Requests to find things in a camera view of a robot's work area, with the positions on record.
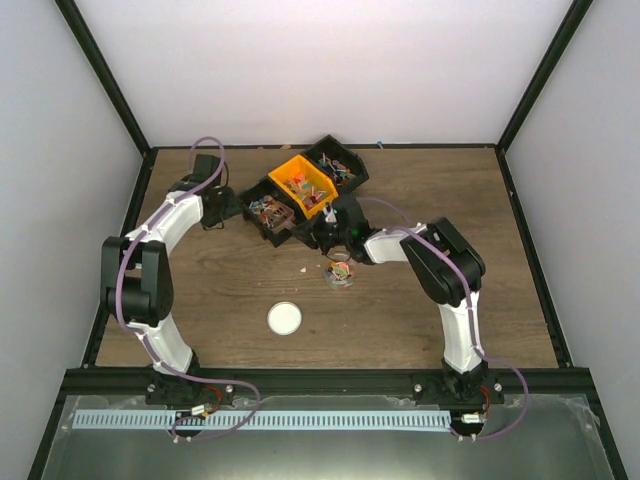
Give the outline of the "clear plastic cup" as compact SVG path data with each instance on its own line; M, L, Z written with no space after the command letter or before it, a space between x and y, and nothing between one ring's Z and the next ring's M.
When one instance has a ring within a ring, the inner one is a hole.
M330 289L349 288L355 282L355 262L349 257L330 259L323 269L323 274Z

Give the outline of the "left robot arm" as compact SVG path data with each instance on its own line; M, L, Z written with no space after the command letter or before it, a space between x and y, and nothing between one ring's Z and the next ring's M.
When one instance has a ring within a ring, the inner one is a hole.
M101 305L140 341L154 370L172 375L169 391L184 404L203 395L205 381L193 371L196 354L172 315L170 254L193 226L222 227L235 214L234 193L220 179L227 172L223 157L196 155L193 170L153 214L126 235L107 238L101 250Z

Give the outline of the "white round lid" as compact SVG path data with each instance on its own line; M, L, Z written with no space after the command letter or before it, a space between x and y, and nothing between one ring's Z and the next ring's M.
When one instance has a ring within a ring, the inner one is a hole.
M295 333L302 323L302 312L292 302L278 302L274 304L267 314L269 329L280 336L288 336Z

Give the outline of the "black bin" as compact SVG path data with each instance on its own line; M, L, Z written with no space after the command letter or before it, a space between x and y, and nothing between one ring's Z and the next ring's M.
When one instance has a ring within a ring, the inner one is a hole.
M330 178L340 194L353 192L369 179L363 160L330 134L302 155Z
M292 229L305 220L295 202L268 177L241 192L238 199L243 219L274 247L291 238Z

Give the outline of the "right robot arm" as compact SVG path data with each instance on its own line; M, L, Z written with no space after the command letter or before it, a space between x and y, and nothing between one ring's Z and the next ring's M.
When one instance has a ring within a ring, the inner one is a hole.
M293 235L324 254L343 247L359 263L408 264L424 293L438 305L445 393L465 403L479 392L488 370L477 313L486 266L447 218L412 227L374 228L358 199L344 194L295 227Z

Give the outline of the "orange candy bin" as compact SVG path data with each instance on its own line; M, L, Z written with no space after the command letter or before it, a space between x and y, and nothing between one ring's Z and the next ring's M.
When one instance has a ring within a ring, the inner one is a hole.
M271 170L268 177L301 209L306 219L320 213L338 197L331 178L301 154Z

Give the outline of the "brown slotted scoop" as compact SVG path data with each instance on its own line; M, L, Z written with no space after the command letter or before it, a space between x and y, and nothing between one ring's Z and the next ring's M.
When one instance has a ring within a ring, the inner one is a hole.
M294 211L282 202L274 201L265 209L264 213L266 226L273 234L289 230L295 225Z

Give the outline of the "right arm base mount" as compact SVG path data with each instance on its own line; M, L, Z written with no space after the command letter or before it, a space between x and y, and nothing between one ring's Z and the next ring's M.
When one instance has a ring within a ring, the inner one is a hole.
M411 375L414 399L442 408L479 406L486 400L491 405L502 405L504 395L494 389L496 380L485 361L466 373L458 373L443 362L439 370Z

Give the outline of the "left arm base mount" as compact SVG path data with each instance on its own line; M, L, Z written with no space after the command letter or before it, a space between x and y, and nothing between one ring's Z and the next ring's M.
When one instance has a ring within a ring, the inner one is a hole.
M187 408L203 403L230 405L237 388L227 380L208 384L186 380L182 377L161 374L149 368L145 371L148 380L146 403L169 408Z

